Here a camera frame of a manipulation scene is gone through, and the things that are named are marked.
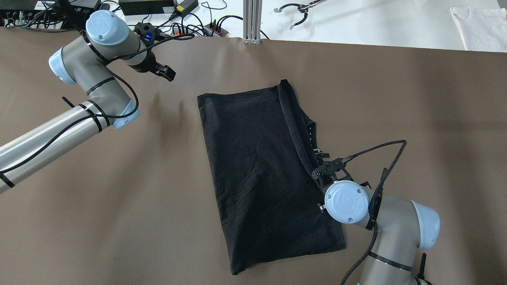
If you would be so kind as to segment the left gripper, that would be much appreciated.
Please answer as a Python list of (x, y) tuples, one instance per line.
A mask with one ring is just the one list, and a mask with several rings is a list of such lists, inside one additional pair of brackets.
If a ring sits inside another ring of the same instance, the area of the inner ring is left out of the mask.
[(135, 71), (139, 73), (151, 72), (165, 78), (169, 82), (172, 82), (176, 76), (176, 72), (171, 67), (157, 62), (156, 56), (152, 51), (148, 51), (143, 61), (135, 65)]

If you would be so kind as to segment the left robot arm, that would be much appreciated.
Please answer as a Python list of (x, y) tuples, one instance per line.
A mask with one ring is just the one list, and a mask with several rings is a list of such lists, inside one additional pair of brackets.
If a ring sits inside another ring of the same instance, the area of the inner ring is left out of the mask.
[(140, 115), (136, 93), (129, 96), (125, 81), (107, 65), (123, 60), (139, 73), (150, 72), (173, 81), (176, 72), (157, 62), (143, 36), (112, 11), (91, 14), (81, 36), (49, 58), (53, 73), (67, 84), (77, 84), (86, 101), (1, 147), (1, 192), (14, 188), (87, 139), (109, 126), (121, 129)]

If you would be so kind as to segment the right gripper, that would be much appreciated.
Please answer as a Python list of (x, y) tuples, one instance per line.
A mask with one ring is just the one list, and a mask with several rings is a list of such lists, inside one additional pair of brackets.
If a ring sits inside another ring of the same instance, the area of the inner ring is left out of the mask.
[(315, 168), (311, 176), (317, 183), (322, 193), (338, 181), (354, 181), (348, 171), (345, 169), (347, 162), (354, 158), (337, 158), (332, 161), (324, 161), (321, 166)]

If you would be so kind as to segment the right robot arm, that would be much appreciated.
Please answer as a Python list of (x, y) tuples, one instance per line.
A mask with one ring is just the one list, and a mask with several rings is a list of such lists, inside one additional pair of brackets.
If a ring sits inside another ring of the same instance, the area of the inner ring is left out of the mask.
[[(378, 186), (355, 182), (346, 170), (354, 158), (381, 147), (401, 147), (388, 168), (384, 168)], [(400, 199), (383, 191), (384, 184), (407, 145), (406, 140), (390, 141), (345, 158), (322, 161), (312, 177), (324, 193), (321, 212), (346, 225), (358, 225), (372, 231), (365, 253), (346, 272), (344, 285), (353, 272), (363, 265), (360, 285), (429, 285), (424, 276), (426, 254), (419, 272), (412, 275), (418, 249), (430, 249), (440, 231), (438, 213), (413, 200)]]

